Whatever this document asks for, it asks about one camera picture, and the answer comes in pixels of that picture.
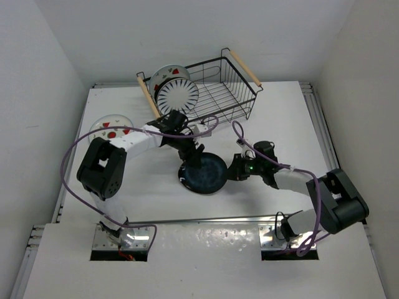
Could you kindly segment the dark blue glazed plate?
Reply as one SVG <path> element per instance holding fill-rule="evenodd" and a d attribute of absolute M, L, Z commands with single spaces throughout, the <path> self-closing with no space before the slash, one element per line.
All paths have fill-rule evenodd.
<path fill-rule="evenodd" d="M 178 170 L 180 183 L 197 194 L 218 192 L 227 181 L 227 165 L 222 158 L 213 153 L 201 153 L 200 167 L 183 163 Z"/>

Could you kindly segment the white plate blue stripes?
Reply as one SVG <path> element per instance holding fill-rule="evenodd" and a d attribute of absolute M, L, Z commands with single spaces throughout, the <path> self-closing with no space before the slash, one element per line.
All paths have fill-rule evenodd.
<path fill-rule="evenodd" d="M 187 114 L 194 109 L 198 99 L 199 90 L 194 82 L 185 78 L 175 78 L 159 89 L 156 105 L 162 115 L 172 110 Z"/>

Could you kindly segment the large watermelon plate blue rim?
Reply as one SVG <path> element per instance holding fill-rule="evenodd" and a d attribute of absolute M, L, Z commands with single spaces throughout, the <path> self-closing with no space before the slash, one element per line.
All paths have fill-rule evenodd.
<path fill-rule="evenodd" d="M 119 114 L 105 115 L 97 120 L 90 128 L 90 131 L 94 131 L 100 128 L 104 128 L 104 130 L 96 131 L 95 133 L 90 134 L 88 136 L 88 141 L 89 143 L 91 143 L 92 140 L 97 137 L 101 137 L 105 140 L 111 140 L 114 138 L 125 136 L 130 132 L 130 130 L 125 129 L 125 127 L 132 126 L 132 121 L 126 116 Z"/>

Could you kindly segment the small watermelon plate blue rim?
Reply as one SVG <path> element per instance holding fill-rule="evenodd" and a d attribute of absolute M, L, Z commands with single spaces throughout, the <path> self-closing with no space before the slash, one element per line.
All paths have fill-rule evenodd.
<path fill-rule="evenodd" d="M 158 95 L 160 87 L 173 78 L 190 79 L 190 73 L 181 65 L 171 64 L 158 69 L 150 78 L 148 91 L 154 100 Z"/>

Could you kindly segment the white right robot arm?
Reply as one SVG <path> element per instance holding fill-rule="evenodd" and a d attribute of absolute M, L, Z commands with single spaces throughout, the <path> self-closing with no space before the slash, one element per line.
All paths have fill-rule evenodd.
<path fill-rule="evenodd" d="M 237 140 L 237 144 L 242 151 L 234 155 L 228 168 L 229 180 L 259 176 L 271 188 L 310 197 L 311 209 L 283 215 L 275 229 L 277 239 L 289 242 L 309 230 L 337 234 L 369 216 L 367 203 L 344 170 L 336 168 L 317 178 L 304 169 L 279 163 L 270 141 L 250 145 Z"/>

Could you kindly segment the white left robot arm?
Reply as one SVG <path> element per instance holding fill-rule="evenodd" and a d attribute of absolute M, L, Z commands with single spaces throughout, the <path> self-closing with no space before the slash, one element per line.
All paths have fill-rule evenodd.
<path fill-rule="evenodd" d="M 128 223 L 117 199 L 127 161 L 152 148 L 168 145 L 178 151 L 182 161 L 190 166 L 201 166 L 204 146 L 182 133 L 186 122 L 186 115 L 173 110 L 148 122 L 139 131 L 133 130 L 112 140 L 96 137 L 90 143 L 77 171 L 77 180 L 103 213 L 100 225 L 112 240 L 121 239 Z"/>

